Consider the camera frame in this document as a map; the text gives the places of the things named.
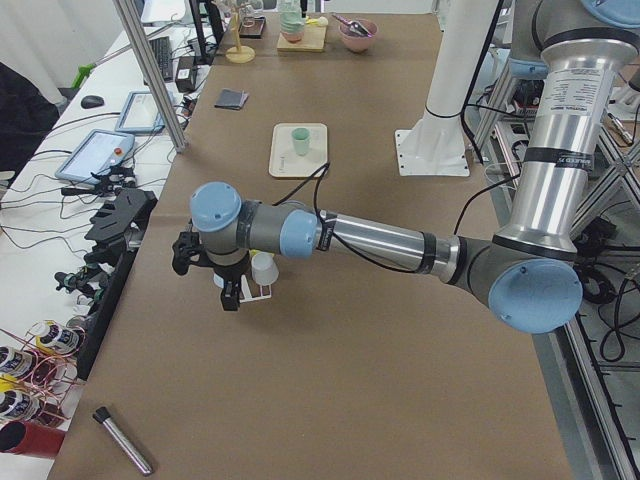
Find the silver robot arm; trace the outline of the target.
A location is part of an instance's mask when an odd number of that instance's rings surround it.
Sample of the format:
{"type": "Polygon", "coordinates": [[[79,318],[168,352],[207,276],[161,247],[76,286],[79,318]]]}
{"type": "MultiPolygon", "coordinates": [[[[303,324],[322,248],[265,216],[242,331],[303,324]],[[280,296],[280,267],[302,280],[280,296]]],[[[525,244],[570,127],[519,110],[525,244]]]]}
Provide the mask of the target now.
{"type": "Polygon", "coordinates": [[[221,303],[240,304],[252,251],[307,258],[352,253],[383,269],[431,274],[473,295],[503,323],[550,332],[569,322],[583,299],[570,231],[588,182],[617,73],[639,53],[635,1],[518,1],[511,63],[545,74],[540,106],[520,174],[487,187],[509,198],[507,221],[488,240],[376,223],[304,205],[286,195],[265,204],[210,182],[191,196],[191,219],[173,244],[172,266],[212,269],[221,303]]]}

